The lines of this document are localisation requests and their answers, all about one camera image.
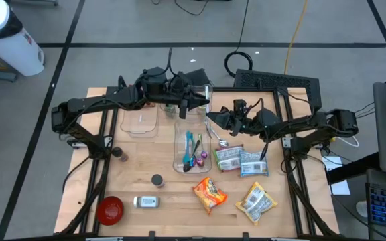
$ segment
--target small bottle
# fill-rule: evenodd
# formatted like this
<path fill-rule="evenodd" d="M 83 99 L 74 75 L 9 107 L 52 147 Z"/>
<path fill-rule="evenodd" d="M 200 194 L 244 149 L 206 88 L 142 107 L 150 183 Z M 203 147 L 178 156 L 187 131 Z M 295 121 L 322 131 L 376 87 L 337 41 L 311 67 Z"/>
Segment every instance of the small bottle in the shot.
<path fill-rule="evenodd" d="M 159 174 L 153 175 L 153 177 L 151 178 L 151 182 L 152 182 L 157 188 L 161 188 L 161 187 L 163 187 L 163 186 L 165 185 L 163 178 L 162 178 L 161 175 L 159 175 Z"/>
<path fill-rule="evenodd" d="M 135 208 L 157 208 L 160 204 L 158 197 L 134 197 L 133 206 Z"/>
<path fill-rule="evenodd" d="M 129 158 L 129 156 L 120 147 L 114 147 L 113 150 L 111 150 L 111 154 L 123 162 L 127 161 Z"/>

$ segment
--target wooden tabletop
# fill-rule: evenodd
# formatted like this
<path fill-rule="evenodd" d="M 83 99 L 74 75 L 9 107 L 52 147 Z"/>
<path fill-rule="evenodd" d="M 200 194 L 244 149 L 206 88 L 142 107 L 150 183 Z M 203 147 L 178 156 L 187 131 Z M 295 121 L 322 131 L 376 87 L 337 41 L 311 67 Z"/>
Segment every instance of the wooden tabletop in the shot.
<path fill-rule="evenodd" d="M 89 88 L 87 96 L 100 96 L 105 91 L 106 88 Z M 290 88 L 289 92 L 297 98 L 307 100 L 303 88 Z M 246 100 L 248 104 L 254 104 L 258 98 L 263 98 L 265 108 L 275 112 L 273 94 L 270 92 L 214 92 L 212 110 L 219 111 L 222 106 L 231 109 L 233 100 L 238 98 Z M 280 100 L 283 116 L 286 118 L 281 96 Z M 294 118 L 310 114 L 307 103 L 293 98 L 290 98 L 290 103 Z M 253 109 L 249 117 L 253 118 L 258 110 L 258 107 Z M 129 160 L 122 163 L 115 158 L 111 159 L 105 196 L 116 196 L 121 199 L 124 204 L 124 214 L 113 226 L 101 225 L 100 236 L 148 236 L 149 231 L 156 231 L 156 236 L 241 237 L 243 232 L 248 232 L 251 237 L 296 237 L 287 177 L 280 169 L 283 160 L 281 141 L 273 141 L 269 144 L 267 152 L 269 177 L 240 177 L 239 171 L 221 173 L 213 156 L 213 167 L 208 173 L 177 173 L 172 168 L 174 120 L 168 118 L 162 110 L 159 109 L 159 111 L 157 135 L 152 138 L 133 138 L 120 128 L 124 115 L 133 112 L 119 110 L 113 146 L 122 148 L 129 155 Z M 107 132 L 111 115 L 112 111 L 107 118 Z M 81 125 L 96 134 L 100 120 L 101 113 L 86 114 L 82 116 Z M 261 151 L 264 146 L 264 142 L 257 136 L 239 134 L 232 137 L 228 131 L 222 130 L 216 124 L 213 123 L 212 126 L 220 137 L 226 139 L 231 145 L 244 144 L 246 151 Z M 218 142 L 214 138 L 212 149 L 215 148 L 218 148 Z M 87 155 L 86 148 L 74 150 L 70 169 Z M 321 159 L 320 152 L 317 150 L 311 150 L 309 155 Z M 84 203 L 91 165 L 92 161 L 89 161 L 74 172 L 68 180 L 62 196 L 55 232 L 65 228 Z M 304 160 L 303 165 L 311 204 L 330 228 L 338 232 L 323 165 L 313 159 Z M 161 189 L 151 183 L 151 177 L 156 173 L 160 174 L 165 181 L 165 186 Z M 217 188 L 228 195 L 227 201 L 213 208 L 211 215 L 206 213 L 203 205 L 192 192 L 192 187 L 208 176 L 213 178 Z M 259 182 L 278 202 L 276 207 L 262 215 L 258 226 L 254 226 L 248 217 L 235 207 L 235 202 L 242 200 L 255 181 Z M 133 198 L 144 195 L 160 197 L 160 207 L 134 208 Z M 303 232 L 308 233 L 303 205 L 300 202 L 299 207 Z M 87 231 L 92 230 L 95 208 L 94 204 L 90 209 Z"/>

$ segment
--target candy wrapper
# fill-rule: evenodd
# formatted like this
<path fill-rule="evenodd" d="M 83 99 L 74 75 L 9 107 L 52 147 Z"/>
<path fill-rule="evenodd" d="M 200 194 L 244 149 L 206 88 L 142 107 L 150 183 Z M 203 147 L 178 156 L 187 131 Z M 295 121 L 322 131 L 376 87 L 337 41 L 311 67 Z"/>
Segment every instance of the candy wrapper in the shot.
<path fill-rule="evenodd" d="M 244 197 L 244 200 L 237 202 L 235 205 L 245 212 L 254 225 L 258 225 L 261 214 L 275 207 L 277 204 L 260 184 L 255 182 L 248 191 L 248 194 Z"/>
<path fill-rule="evenodd" d="M 243 145 L 216 149 L 214 152 L 217 166 L 220 171 L 231 171 L 241 168 L 241 156 Z"/>
<path fill-rule="evenodd" d="M 227 195 L 216 188 L 214 181 L 210 177 L 206 177 L 196 187 L 192 187 L 192 189 L 208 214 L 211 213 L 211 208 L 224 203 L 227 199 Z"/>
<path fill-rule="evenodd" d="M 269 176 L 266 156 L 260 160 L 261 152 L 248 153 L 241 151 L 239 155 L 241 156 L 241 177 L 250 175 Z"/>

